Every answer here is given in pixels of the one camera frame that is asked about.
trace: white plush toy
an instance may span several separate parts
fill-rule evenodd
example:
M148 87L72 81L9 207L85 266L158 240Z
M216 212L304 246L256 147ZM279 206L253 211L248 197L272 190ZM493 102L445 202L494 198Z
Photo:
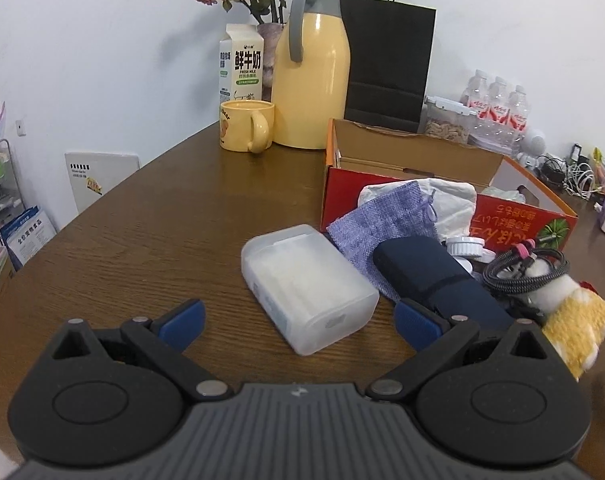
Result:
M543 276L549 270L549 263L538 258L525 275ZM576 379L593 366L605 338L605 301L600 296L565 274L518 298L547 315L542 331Z

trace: vase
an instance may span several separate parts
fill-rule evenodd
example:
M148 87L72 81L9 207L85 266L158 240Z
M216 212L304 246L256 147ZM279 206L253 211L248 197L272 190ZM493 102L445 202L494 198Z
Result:
M276 62L276 46L282 34L282 23L261 23L258 34L265 39L263 54L263 101L271 102L271 86L274 83L274 63Z

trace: yellow mug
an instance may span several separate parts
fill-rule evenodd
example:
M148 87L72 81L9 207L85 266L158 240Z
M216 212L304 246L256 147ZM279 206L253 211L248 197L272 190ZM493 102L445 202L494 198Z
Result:
M264 152L274 140L274 110L267 101L221 104L220 145L231 152Z

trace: black paper bag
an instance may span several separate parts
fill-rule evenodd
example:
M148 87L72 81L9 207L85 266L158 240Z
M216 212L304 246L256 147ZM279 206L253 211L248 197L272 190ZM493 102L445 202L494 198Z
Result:
M425 99L435 9L340 0L351 48L345 118L415 133Z

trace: mug handle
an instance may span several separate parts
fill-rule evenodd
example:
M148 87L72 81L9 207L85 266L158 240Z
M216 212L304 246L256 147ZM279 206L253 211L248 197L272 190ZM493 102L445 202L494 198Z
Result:
M262 115L258 110L251 112L251 124L253 137L249 141L249 151L251 153L262 153L266 150L269 140L271 139L271 131L269 130L269 123L266 121L265 116Z

